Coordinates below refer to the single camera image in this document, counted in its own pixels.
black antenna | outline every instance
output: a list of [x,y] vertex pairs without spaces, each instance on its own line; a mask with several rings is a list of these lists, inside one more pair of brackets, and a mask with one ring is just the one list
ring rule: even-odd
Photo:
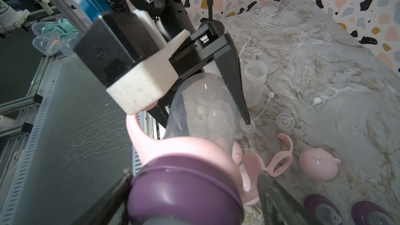
[[208,22],[212,22],[213,24],[214,24],[214,26],[216,27],[216,29],[217,29],[217,31],[218,31],[218,33],[220,34],[220,36],[222,36],[222,34],[224,33],[224,31],[225,31],[225,27],[224,27],[224,25],[220,22],[220,21],[218,21],[218,20],[215,20],[215,19],[213,19],[212,18],[212,6],[213,6],[213,4],[214,4],[214,0],[207,0],[207,6],[208,6],[208,20],[206,20],[206,21],[204,21],[204,22],[202,22],[201,24],[200,24],[200,27],[202,27],[203,25],[205,25],[206,23],[208,23]]

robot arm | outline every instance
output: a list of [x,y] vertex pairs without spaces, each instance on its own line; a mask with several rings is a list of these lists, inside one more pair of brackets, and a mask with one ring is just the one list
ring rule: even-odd
[[189,76],[215,60],[245,122],[240,64],[229,34],[208,23],[195,31],[181,0],[67,0],[92,24],[75,52],[129,115],[149,113],[166,126],[165,106]]

gray metal panel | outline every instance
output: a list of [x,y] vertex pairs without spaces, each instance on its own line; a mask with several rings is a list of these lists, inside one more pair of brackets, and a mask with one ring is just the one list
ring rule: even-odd
[[[56,65],[53,69],[53,75],[52,78],[50,78],[50,82],[48,83],[48,87],[46,90],[46,95],[43,99],[42,104],[40,105],[40,108],[38,111],[40,111],[39,115],[36,113],[36,120],[33,125],[32,133],[29,135],[28,141],[27,141],[27,146],[25,146],[26,150],[24,150],[22,154],[22,158],[20,162],[17,164],[17,170],[15,173],[15,176],[13,178],[13,181],[11,183],[10,189],[7,194],[6,201],[4,202],[3,209],[0,213],[0,224],[1,225],[10,225],[13,223],[13,219],[15,217],[16,211],[17,211],[17,206],[19,203],[19,200],[22,196],[22,191],[24,189],[26,179],[27,179],[27,173],[29,172],[31,163],[33,161],[33,157],[36,152],[38,138],[41,134],[42,128],[43,128],[43,122],[44,118],[46,116],[47,110],[49,108],[49,102],[52,97],[52,93],[54,91],[54,86],[56,84],[58,74],[60,71],[61,65]],[[17,122],[22,116],[22,111],[19,113]]]
[[126,114],[79,59],[55,63],[63,65],[13,224],[71,224],[132,170]]

clear plastic container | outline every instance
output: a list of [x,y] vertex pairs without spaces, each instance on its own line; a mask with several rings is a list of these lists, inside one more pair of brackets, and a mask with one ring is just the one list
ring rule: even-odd
[[32,24],[32,32],[35,36],[39,37],[42,35],[43,30],[45,29],[45,25],[48,24],[57,24],[58,22],[36,22]]
[[263,85],[267,79],[267,71],[268,68],[265,63],[259,60],[250,61],[245,66],[242,72],[242,84],[247,107],[256,105],[263,96]]
[[71,35],[61,39],[60,51],[67,57],[76,56],[76,53],[73,51],[73,49],[79,42],[79,38],[79,33],[75,31]]
[[32,44],[44,55],[54,55],[60,50],[59,34],[57,30],[53,29],[50,32],[40,35],[40,37],[34,38]]
[[231,155],[238,118],[239,112],[223,79],[199,73],[178,88],[164,139],[200,137],[216,142]]

table surface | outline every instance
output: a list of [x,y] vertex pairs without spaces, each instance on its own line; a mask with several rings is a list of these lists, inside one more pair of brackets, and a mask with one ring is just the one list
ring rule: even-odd
[[132,171],[124,111],[78,58],[50,64],[51,75],[56,65],[59,75],[49,77],[56,84],[13,224],[70,225],[124,170]]
[[[277,138],[289,135],[293,162],[276,180],[299,202],[311,194],[330,199],[343,224],[353,224],[354,203],[372,201],[400,222],[400,78],[329,18],[311,0],[287,0],[222,20],[246,63],[262,59],[268,66],[266,85],[275,93],[256,131],[238,128],[243,150],[257,152],[268,165],[287,148]],[[281,130],[279,113],[295,116],[294,128]],[[249,109],[256,117],[267,92]],[[323,148],[342,163],[337,176],[314,181],[300,169],[302,151]],[[245,207],[244,224],[263,224],[260,205]]]

